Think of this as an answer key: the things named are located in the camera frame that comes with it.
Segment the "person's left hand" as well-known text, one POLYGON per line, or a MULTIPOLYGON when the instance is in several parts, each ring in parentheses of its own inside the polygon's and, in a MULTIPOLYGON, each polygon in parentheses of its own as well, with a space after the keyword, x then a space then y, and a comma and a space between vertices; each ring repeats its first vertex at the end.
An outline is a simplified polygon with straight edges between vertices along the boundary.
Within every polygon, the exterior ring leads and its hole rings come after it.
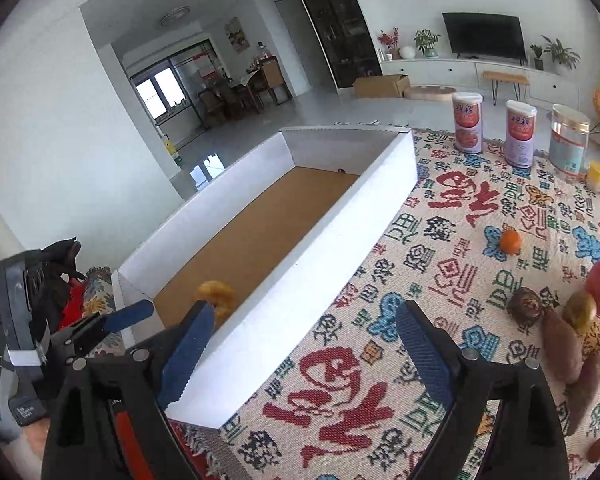
POLYGON ((23 479, 41 479, 50 419, 42 418, 22 428, 20 436, 10 445, 12 464, 23 479))

